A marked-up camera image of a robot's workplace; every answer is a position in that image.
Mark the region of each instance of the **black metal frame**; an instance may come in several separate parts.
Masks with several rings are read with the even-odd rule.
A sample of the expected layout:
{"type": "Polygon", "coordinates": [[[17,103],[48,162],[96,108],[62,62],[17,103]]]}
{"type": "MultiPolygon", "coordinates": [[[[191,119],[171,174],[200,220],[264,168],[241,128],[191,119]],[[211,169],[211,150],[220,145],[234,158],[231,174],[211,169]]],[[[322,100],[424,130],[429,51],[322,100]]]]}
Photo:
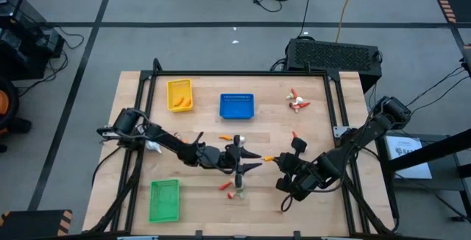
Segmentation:
{"type": "Polygon", "coordinates": [[[385,139],[381,138],[376,141],[386,187],[392,192],[391,195],[388,195],[392,205],[393,216],[394,212],[397,212],[394,185],[406,188],[421,188],[413,183],[394,179],[394,173],[397,170],[406,169],[421,163],[429,164],[433,178],[431,180],[414,180],[414,182],[433,190],[458,191],[466,215],[471,216],[471,193],[464,181],[465,177],[471,175],[471,164],[461,166],[456,156],[457,152],[471,147],[471,129],[454,136],[417,134],[414,136],[421,140],[426,140],[421,141],[422,148],[394,160],[389,160],[385,139]]]}
{"type": "MultiPolygon", "coordinates": [[[[329,117],[330,117],[330,124],[332,128],[332,136],[333,140],[335,140],[335,135],[333,133],[333,128],[337,125],[336,122],[336,112],[334,109],[333,105],[333,98],[332,98],[332,92],[330,89],[330,77],[327,75],[325,71],[311,71],[309,73],[306,73],[305,71],[279,71],[279,72],[273,72],[273,71],[163,71],[160,65],[157,67],[157,71],[141,71],[141,75],[139,78],[139,85],[138,85],[138,91],[136,94],[136,100],[135,100],[135,108],[140,108],[141,102],[142,102],[142,97],[144,93],[144,85],[147,80],[150,80],[151,84],[149,86],[149,93],[147,96],[147,101],[146,101],[146,110],[145,113],[149,116],[150,115],[150,110],[152,107],[152,101],[153,101],[153,96],[154,96],[154,89],[155,89],[155,82],[157,80],[157,76],[273,76],[273,77],[284,77],[284,76],[299,76],[299,77],[306,77],[306,76],[312,76],[312,77],[322,77],[324,81],[324,87],[325,87],[325,95],[327,99],[327,108],[329,110],[329,117]]],[[[342,124],[344,126],[348,126],[348,118],[347,118],[347,109],[345,107],[345,102],[344,102],[344,97],[341,89],[340,82],[338,80],[334,81],[336,85],[336,93],[337,93],[337,98],[339,101],[339,109],[340,109],[340,116],[342,118],[342,124]]],[[[142,156],[144,153],[144,149],[139,149],[137,151],[138,156],[142,156]]],[[[118,187],[118,194],[123,191],[124,185],[126,184],[127,181],[127,175],[130,170],[130,160],[131,160],[131,154],[132,151],[127,150],[126,154],[124,156],[124,161],[123,161],[123,167],[121,169],[121,177],[119,180],[119,187],[118,187]]],[[[351,171],[353,175],[353,181],[355,184],[355,187],[360,191],[361,193],[361,183],[360,183],[360,177],[358,173],[358,166],[356,165],[356,162],[354,160],[350,161],[351,165],[351,171]]],[[[138,186],[139,182],[135,184],[133,189],[131,190],[130,194],[130,202],[129,202],[129,207],[127,209],[127,216],[126,216],[126,224],[124,227],[124,230],[127,232],[131,232],[132,230],[132,222],[134,219],[134,213],[135,213],[135,202],[137,200],[137,192],[138,192],[138,186]]],[[[348,231],[349,234],[355,235],[356,230],[355,230],[355,220],[353,217],[353,210],[352,210],[352,204],[350,201],[350,194],[348,190],[345,188],[345,186],[342,186],[342,196],[344,200],[344,208],[345,208],[345,214],[347,217],[347,226],[348,226],[348,231]]],[[[118,222],[121,214],[121,209],[116,212],[115,216],[113,217],[113,221],[111,223],[111,230],[118,230],[118,222]]],[[[361,217],[361,226],[363,229],[364,233],[369,233],[369,223],[366,219],[366,216],[364,215],[364,212],[360,210],[360,217],[361,217]]],[[[294,231],[294,238],[295,239],[301,239],[300,232],[299,231],[294,231]]],[[[292,237],[276,237],[276,239],[292,239],[292,237]]],[[[309,237],[308,239],[317,239],[317,237],[309,237]]]]}

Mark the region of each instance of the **metal stand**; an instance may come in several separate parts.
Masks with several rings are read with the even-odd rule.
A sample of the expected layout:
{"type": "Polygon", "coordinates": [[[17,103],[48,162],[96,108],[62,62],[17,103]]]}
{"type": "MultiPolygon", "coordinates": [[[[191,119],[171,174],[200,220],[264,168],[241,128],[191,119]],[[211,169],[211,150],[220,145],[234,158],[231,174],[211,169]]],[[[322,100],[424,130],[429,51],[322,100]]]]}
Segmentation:
{"type": "Polygon", "coordinates": [[[471,164],[460,166],[457,152],[471,147],[471,129],[448,137],[440,135],[415,135],[422,141],[422,148],[394,160],[389,160],[384,138],[377,141],[381,165],[385,173],[386,187],[392,191],[390,196],[392,206],[396,205],[394,189],[396,186],[421,188],[402,179],[395,179],[397,170],[407,169],[421,163],[428,163],[432,174],[431,180],[414,179],[415,183],[423,184],[433,190],[458,191],[467,216],[471,216],[471,194],[463,178],[471,176],[471,164]]]}

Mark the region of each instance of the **wooden tabletop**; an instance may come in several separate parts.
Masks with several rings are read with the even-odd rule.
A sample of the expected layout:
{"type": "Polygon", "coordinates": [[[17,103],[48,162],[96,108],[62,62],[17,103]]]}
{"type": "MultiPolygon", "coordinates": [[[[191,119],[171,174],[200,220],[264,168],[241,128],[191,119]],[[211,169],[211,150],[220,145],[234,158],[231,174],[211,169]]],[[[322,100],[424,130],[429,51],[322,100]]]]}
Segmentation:
{"type": "MultiPolygon", "coordinates": [[[[133,107],[138,78],[139,72],[121,73],[110,116],[111,124],[122,108],[133,107]]],[[[361,126],[366,119],[367,110],[358,74],[341,73],[341,85],[350,124],[361,126]]],[[[336,104],[336,118],[340,124],[333,83],[331,88],[336,104]]],[[[147,89],[144,90],[142,110],[147,89]]],[[[170,133],[179,132],[183,139],[189,141],[193,141],[203,131],[205,134],[201,141],[220,149],[229,142],[219,139],[219,135],[240,134],[246,138],[245,149],[263,156],[293,152],[290,146],[292,131],[308,143],[306,153],[301,155],[305,160],[313,160],[321,152],[333,148],[321,77],[159,76],[151,120],[170,133]],[[166,83],[183,78],[192,80],[194,108],[188,112],[172,113],[166,107],[166,83]],[[289,109],[285,99],[292,87],[311,103],[298,114],[289,109]],[[221,93],[253,93],[255,117],[248,121],[228,121],[221,118],[221,93]]],[[[116,143],[106,143],[100,160],[115,148],[116,143]]],[[[371,143],[369,148],[375,150],[374,144],[371,143]]],[[[115,199],[123,157],[124,152],[114,155],[98,171],[84,230],[93,227],[115,199]]],[[[358,168],[366,201],[385,226],[393,228],[380,164],[372,156],[361,153],[358,168]]],[[[229,176],[218,170],[185,166],[167,149],[163,149],[163,154],[145,152],[132,233],[194,235],[195,230],[203,230],[204,235],[218,236],[292,236],[294,230],[299,230],[303,236],[348,235],[341,190],[328,194],[311,193],[302,202],[294,201],[291,209],[282,213],[280,204],[287,193],[275,188],[277,178],[282,176],[275,163],[264,163],[244,176],[246,197],[243,200],[229,200],[226,198],[226,191],[218,190],[220,185],[229,180],[229,176]],[[149,223],[149,185],[153,180],[169,178],[180,180],[180,220],[163,224],[149,223]]],[[[352,201],[356,230],[361,231],[358,208],[353,198],[352,201]]],[[[119,228],[124,228],[127,206],[126,201],[122,206],[119,228]]]]}

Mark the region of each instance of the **orange object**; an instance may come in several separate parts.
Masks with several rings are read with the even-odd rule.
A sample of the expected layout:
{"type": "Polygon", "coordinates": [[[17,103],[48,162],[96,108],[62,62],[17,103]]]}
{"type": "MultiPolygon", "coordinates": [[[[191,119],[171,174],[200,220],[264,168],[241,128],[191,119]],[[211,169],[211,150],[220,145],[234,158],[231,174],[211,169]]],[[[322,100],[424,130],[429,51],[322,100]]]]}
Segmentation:
{"type": "Polygon", "coordinates": [[[219,136],[219,138],[221,138],[223,140],[226,140],[226,141],[231,141],[232,140],[232,137],[230,137],[229,135],[221,135],[221,136],[219,136]]]}
{"type": "Polygon", "coordinates": [[[296,93],[296,91],[292,88],[292,89],[291,89],[291,92],[293,93],[294,99],[296,99],[296,98],[297,98],[297,93],[296,93]]]}
{"type": "Polygon", "coordinates": [[[175,105],[174,107],[178,107],[179,105],[181,105],[183,103],[183,100],[184,100],[185,97],[180,97],[176,102],[175,102],[175,105]]]}
{"type": "Polygon", "coordinates": [[[224,185],[219,187],[219,190],[225,190],[228,186],[230,186],[230,184],[232,184],[232,182],[225,183],[224,185]]]}
{"type": "Polygon", "coordinates": [[[306,103],[302,103],[301,105],[299,105],[300,107],[307,107],[309,106],[310,102],[306,102],[306,103]]]}
{"type": "Polygon", "coordinates": [[[274,159],[275,159],[274,156],[265,156],[264,158],[262,158],[262,160],[264,160],[266,162],[273,161],[274,159]]]}
{"type": "Polygon", "coordinates": [[[188,99],[183,105],[183,107],[189,107],[190,105],[191,105],[191,99],[188,99]]]}

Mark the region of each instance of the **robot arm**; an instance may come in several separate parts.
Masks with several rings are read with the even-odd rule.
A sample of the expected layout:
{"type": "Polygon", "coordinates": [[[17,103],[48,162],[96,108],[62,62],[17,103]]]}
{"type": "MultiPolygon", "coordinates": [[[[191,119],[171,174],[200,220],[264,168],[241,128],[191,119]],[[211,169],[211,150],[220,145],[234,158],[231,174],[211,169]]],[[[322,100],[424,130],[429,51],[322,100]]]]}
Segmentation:
{"type": "Polygon", "coordinates": [[[276,188],[290,193],[295,200],[302,201],[311,192],[315,192],[315,188],[325,189],[340,180],[355,197],[359,207],[365,211],[376,231],[391,233],[358,193],[345,169],[350,156],[355,155],[388,130],[404,128],[410,118],[411,111],[399,100],[394,97],[383,97],[370,111],[365,125],[360,129],[349,129],[345,132],[335,149],[323,152],[311,162],[300,159],[298,154],[291,153],[281,153],[275,158],[280,171],[286,174],[284,178],[278,179],[276,188]]]}
{"type": "Polygon", "coordinates": [[[259,158],[260,155],[248,152],[243,147],[244,139],[239,135],[234,136],[234,143],[228,144],[225,151],[206,146],[199,142],[203,133],[196,140],[187,144],[172,134],[166,132],[158,124],[152,123],[140,110],[133,108],[122,109],[113,126],[96,130],[105,141],[119,140],[118,145],[127,149],[136,149],[144,141],[154,141],[161,146],[177,154],[187,166],[201,166],[204,169],[219,169],[225,174],[231,174],[237,170],[240,158],[259,158]]]}

